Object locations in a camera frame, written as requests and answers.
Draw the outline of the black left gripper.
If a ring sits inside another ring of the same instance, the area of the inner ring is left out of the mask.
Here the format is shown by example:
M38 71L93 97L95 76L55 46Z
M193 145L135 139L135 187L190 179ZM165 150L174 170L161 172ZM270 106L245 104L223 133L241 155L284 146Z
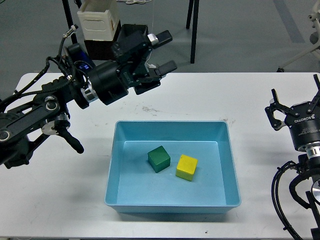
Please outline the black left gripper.
M105 105L110 105L128 95L128 88L132 86L137 95L159 87L161 79L175 71L177 64L171 60L160 66L149 67L148 60L154 49L172 40L171 33L165 30L157 35L153 33L143 35L136 31L123 40L116 41L111 47L115 60L108 60L95 66L87 73L98 99ZM135 68L140 65L145 66L132 74L124 69L121 71L120 68L130 64Z

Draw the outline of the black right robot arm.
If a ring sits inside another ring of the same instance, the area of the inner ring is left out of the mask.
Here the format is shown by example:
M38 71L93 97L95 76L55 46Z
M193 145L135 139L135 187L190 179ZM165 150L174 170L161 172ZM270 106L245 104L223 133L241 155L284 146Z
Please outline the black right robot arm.
M277 168L271 183L271 199L275 212L287 231L295 240L301 236L288 221L281 207L279 185L283 174L288 170L296 171L296 177L289 183L288 190L293 200L304 209L312 211L314 220L320 223L320 94L316 93L311 101L290 107L279 102L275 89L271 90L272 99L265 107L265 113L275 131L287 126L294 149L300 152L298 162L292 160ZM297 193L296 187L303 181L312 180L311 189L306 191L306 200Z

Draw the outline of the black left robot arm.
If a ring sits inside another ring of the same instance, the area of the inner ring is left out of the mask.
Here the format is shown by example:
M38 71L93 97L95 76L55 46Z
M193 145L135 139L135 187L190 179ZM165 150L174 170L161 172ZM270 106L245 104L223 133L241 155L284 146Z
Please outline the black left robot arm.
M44 69L24 88L0 102L0 162L6 168L28 165L34 151L51 135L57 135L77 152L81 143L73 137L67 104L85 109L100 100L105 105L158 87L176 70L174 61L149 66L152 50L172 41L169 31L148 32L146 25L125 24L111 46L113 60L99 65L75 43L60 45L58 55L47 57Z

